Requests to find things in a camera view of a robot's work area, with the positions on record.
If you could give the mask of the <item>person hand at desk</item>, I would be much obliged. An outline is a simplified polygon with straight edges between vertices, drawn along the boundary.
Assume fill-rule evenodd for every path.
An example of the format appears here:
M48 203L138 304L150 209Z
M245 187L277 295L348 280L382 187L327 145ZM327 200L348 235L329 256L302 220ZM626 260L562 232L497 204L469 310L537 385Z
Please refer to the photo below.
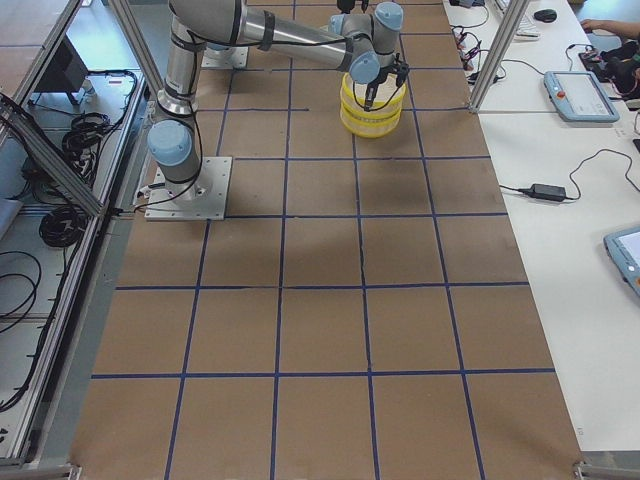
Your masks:
M596 35L600 35L601 31L604 35L615 35L615 24L616 22L613 20L603 19L583 19L580 21L580 25L586 33L595 33Z

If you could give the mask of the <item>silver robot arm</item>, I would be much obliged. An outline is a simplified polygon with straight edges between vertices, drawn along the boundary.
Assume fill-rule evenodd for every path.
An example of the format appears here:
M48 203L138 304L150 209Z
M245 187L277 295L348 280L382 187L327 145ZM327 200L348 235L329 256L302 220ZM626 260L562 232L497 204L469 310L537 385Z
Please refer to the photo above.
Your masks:
M157 94L160 119L147 146L165 179L165 203L181 211L209 204L219 195L207 171L196 119L196 91L204 51L255 47L307 59L346 72L366 88L364 110L389 75L402 86L409 66L396 50L404 12L394 2L374 9L367 2L340 1L338 14L316 28L251 7L243 1L172 1L167 72Z

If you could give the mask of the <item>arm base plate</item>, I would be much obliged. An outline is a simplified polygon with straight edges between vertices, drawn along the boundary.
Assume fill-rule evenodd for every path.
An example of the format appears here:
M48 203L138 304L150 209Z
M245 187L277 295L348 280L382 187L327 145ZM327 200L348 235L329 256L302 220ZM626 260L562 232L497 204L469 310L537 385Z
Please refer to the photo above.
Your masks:
M201 65L205 69L242 70L247 66L248 51L248 47L217 49L216 45L208 46Z
M150 207L145 209L148 221L223 220L232 170L231 157L205 157L200 176L190 189L176 200L181 192L178 185L166 182L159 167L155 182L164 186L150 193Z

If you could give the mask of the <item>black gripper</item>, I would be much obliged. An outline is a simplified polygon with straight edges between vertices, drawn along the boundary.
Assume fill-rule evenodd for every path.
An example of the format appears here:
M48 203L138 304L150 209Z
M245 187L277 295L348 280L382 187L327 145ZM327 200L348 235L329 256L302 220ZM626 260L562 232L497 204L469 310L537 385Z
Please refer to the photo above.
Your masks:
M382 66L376 79L366 86L364 97L364 110L371 111L376 98L378 85L383 84L389 75L394 75L395 85L401 87L408 77L408 63L401 58L399 52L395 52L390 57L388 65Z
M337 0L336 6L341 12L352 12L356 5L360 5L362 12L366 12L369 6L369 0Z

